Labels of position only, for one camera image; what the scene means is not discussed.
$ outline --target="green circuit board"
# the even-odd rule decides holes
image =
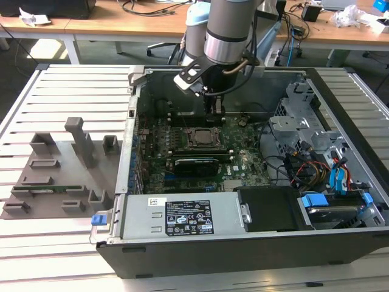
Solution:
[[[144,174],[143,192],[191,193],[191,192],[229,192],[237,186],[260,186],[270,183],[269,175],[263,169],[263,161],[256,147],[254,124],[239,126],[240,117],[226,117],[222,127],[205,129],[191,127],[171,127],[164,119],[140,120],[139,133],[142,137],[143,164],[148,169]],[[217,133],[218,150],[233,150],[230,160],[219,163],[218,173],[212,177],[177,177],[168,170],[169,151],[172,149],[191,150],[187,132],[202,130]]]

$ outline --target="blue tab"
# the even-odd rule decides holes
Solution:
[[[336,179],[335,189],[340,192],[341,195],[346,195],[346,191],[343,190],[343,178],[346,172],[343,169],[339,169],[338,177]]]
[[[304,207],[328,206],[328,201],[323,193],[307,193],[303,198]]]
[[[311,206],[311,202],[309,202],[308,198],[306,196],[301,198],[303,200],[303,204],[305,208],[308,208]]]
[[[373,202],[373,198],[371,197],[370,193],[364,193],[362,198],[365,200],[366,205],[369,205]]]
[[[330,186],[330,188],[335,187],[335,179],[336,179],[336,169],[331,169],[331,173],[329,174],[329,186]]]
[[[104,226],[107,225],[107,215],[93,215],[92,226]]]

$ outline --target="computer case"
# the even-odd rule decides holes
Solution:
[[[87,19],[95,3],[96,0],[0,0],[0,13],[18,16],[20,7],[35,15]]]

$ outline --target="barcode sticker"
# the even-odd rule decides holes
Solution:
[[[148,198],[148,205],[150,206],[164,206],[166,198]]]

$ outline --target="crumpled paper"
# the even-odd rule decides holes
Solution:
[[[48,24],[51,23],[51,21],[47,18],[47,15],[34,15],[29,14],[22,10],[22,8],[19,8],[20,16],[19,18],[28,26],[35,27],[39,24]]]
[[[356,5],[349,5],[344,9],[344,11],[336,11],[330,20],[333,24],[335,24],[336,27],[359,27],[358,20],[363,14],[365,14],[365,12],[359,10]]]

